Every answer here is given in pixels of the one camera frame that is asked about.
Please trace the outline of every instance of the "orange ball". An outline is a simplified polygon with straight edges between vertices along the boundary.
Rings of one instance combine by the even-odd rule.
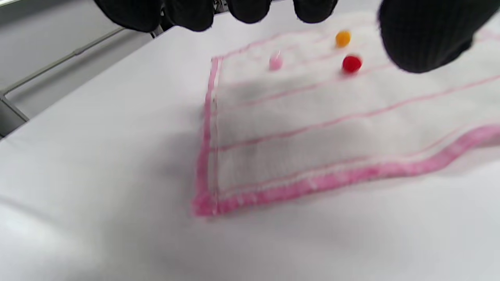
[[[351,42],[351,33],[349,31],[340,31],[335,37],[338,48],[344,48]]]

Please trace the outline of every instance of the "gray wall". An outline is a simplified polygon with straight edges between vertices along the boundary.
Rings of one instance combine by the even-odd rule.
[[[20,0],[0,7],[0,89],[116,28],[93,0]],[[6,97],[33,118],[150,41],[149,34],[122,31]],[[5,123],[4,111],[0,107]]]

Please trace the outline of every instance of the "metal rail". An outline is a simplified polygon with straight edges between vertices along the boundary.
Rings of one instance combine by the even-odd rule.
[[[97,44],[99,44],[99,43],[107,40],[108,38],[110,38],[110,37],[118,34],[119,32],[121,32],[123,30],[125,30],[125,28],[120,27],[120,28],[117,28],[117,29],[115,29],[115,30],[113,30],[111,32],[108,32],[105,35],[97,38],[96,40],[88,43],[87,45],[74,50],[70,54],[68,54],[68,55],[66,55],[66,56],[64,56],[64,57],[62,57],[62,58],[54,61],[53,63],[51,63],[51,64],[49,64],[49,65],[47,65],[47,66],[39,69],[38,71],[36,71],[36,72],[34,72],[34,73],[32,73],[32,74],[24,77],[23,79],[15,82],[14,84],[9,85],[9,86],[7,86],[4,89],[0,89],[0,96],[5,96],[6,94],[14,91],[15,89],[21,87],[22,85],[24,85],[24,84],[30,82],[31,80],[37,78],[38,76],[40,76],[40,75],[42,75],[42,74],[50,71],[51,69],[53,69],[53,68],[61,65],[62,63],[66,62],[66,61],[69,61],[70,59],[72,59],[72,58],[74,58],[74,57],[76,57],[78,55],[81,55],[83,52],[87,51],[88,49],[90,49],[90,48],[94,47],[95,45],[97,45]]]

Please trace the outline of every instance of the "pink pom-pom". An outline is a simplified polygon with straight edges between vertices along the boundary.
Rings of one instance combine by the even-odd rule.
[[[283,66],[283,58],[280,55],[280,52],[277,54],[273,55],[269,59],[269,70],[271,71],[277,71]]]

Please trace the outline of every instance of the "gloved hand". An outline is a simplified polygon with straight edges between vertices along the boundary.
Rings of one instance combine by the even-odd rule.
[[[164,17],[192,31],[208,29],[214,20],[213,0],[95,0],[108,18],[137,31],[151,32]],[[328,18],[338,0],[293,0],[306,23]],[[271,0],[227,0],[231,14],[256,23]],[[444,66],[473,44],[474,33],[500,8],[500,0],[383,0],[378,19],[385,50],[401,69],[424,73]]]

